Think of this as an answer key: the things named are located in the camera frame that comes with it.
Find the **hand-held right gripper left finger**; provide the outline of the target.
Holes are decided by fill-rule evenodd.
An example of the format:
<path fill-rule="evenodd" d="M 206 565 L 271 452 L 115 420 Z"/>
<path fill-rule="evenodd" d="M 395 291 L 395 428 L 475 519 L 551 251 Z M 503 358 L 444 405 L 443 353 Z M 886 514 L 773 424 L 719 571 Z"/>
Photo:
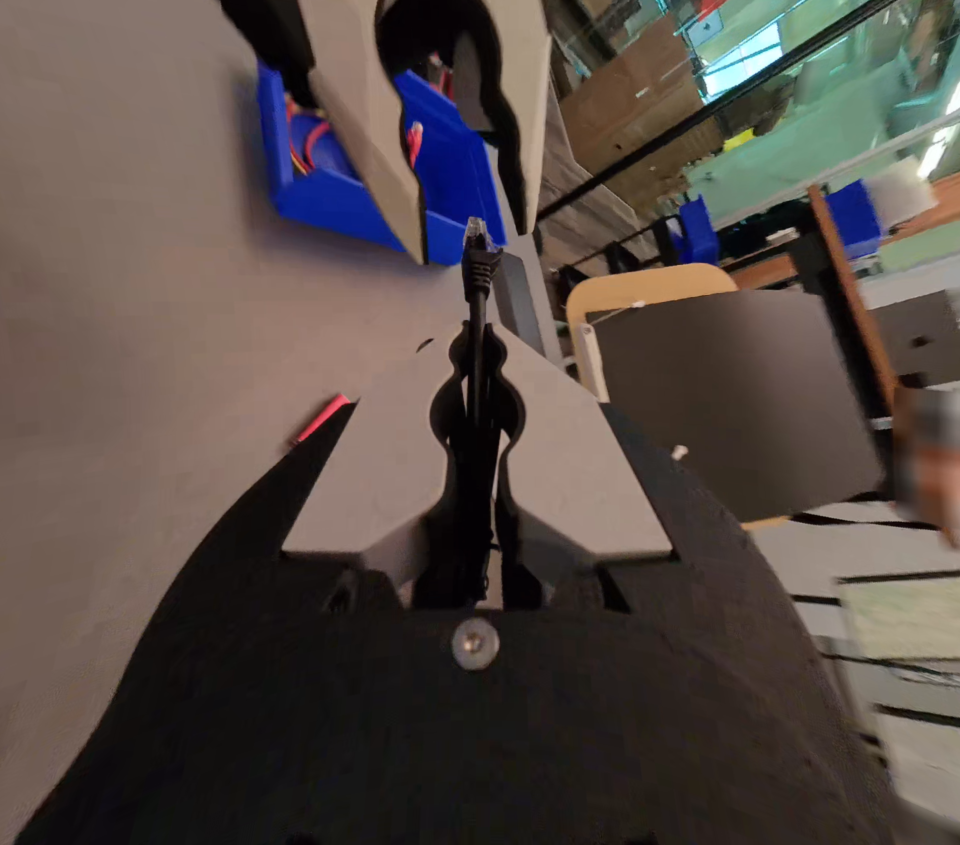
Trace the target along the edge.
<path fill-rule="evenodd" d="M 349 410 L 282 553 L 419 584 L 420 602 L 458 607 L 482 592 L 482 504 L 466 466 L 455 323 L 376 375 Z"/>

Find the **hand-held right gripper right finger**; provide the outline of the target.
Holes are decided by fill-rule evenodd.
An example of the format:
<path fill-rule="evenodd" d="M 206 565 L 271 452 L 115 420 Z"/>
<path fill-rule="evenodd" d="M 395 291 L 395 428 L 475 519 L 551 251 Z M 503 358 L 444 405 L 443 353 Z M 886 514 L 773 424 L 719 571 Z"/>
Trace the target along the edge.
<path fill-rule="evenodd" d="M 505 609 L 539 609 L 597 568 L 661 561 L 673 544 L 602 403 L 499 324 L 488 329 L 507 443 L 494 504 Z"/>

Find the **blue bin with cables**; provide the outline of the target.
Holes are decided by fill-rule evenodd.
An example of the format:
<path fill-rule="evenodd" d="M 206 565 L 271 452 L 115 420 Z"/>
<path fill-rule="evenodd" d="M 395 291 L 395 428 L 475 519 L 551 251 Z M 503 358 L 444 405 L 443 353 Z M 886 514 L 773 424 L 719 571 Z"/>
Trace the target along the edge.
<path fill-rule="evenodd" d="M 259 62 L 257 101 L 270 201 L 304 225 L 402 252 L 344 148 L 318 112 L 294 109 L 282 76 Z M 482 219 L 493 245 L 508 243 L 494 174 L 481 136 L 452 101 L 411 71 L 396 77 L 404 126 L 420 126 L 414 174 L 425 203 L 428 260 L 461 263 L 471 218 Z"/>

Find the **black board with wooden edge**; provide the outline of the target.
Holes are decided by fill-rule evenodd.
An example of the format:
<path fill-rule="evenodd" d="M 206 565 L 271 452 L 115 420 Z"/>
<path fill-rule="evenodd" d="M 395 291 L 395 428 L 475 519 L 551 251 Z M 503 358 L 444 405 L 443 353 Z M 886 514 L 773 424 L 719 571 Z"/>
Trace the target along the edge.
<path fill-rule="evenodd" d="M 823 300 L 740 289 L 708 264 L 589 277 L 565 312 L 590 323 L 608 405 L 742 523 L 877 491 L 885 468 Z"/>

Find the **blue storage bin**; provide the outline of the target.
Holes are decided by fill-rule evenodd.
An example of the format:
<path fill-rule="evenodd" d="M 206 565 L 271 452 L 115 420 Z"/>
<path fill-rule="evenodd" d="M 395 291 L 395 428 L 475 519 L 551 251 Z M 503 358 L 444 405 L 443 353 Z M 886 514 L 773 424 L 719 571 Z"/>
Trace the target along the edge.
<path fill-rule="evenodd" d="M 828 193 L 825 203 L 847 261 L 859 261 L 879 251 L 884 230 L 863 179 Z"/>
<path fill-rule="evenodd" d="M 719 238 L 703 196 L 681 204 L 677 212 L 680 227 L 676 249 L 680 264 L 718 266 Z"/>

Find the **wooden post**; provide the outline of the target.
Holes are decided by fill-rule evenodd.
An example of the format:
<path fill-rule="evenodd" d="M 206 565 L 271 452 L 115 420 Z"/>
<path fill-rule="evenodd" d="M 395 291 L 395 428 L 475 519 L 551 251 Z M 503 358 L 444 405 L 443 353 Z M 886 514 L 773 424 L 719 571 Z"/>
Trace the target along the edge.
<path fill-rule="evenodd" d="M 807 189 L 816 229 L 812 244 L 822 255 L 813 281 L 846 362 L 860 405 L 869 420 L 892 415 L 898 378 L 872 312 L 866 308 L 855 273 L 821 186 Z"/>

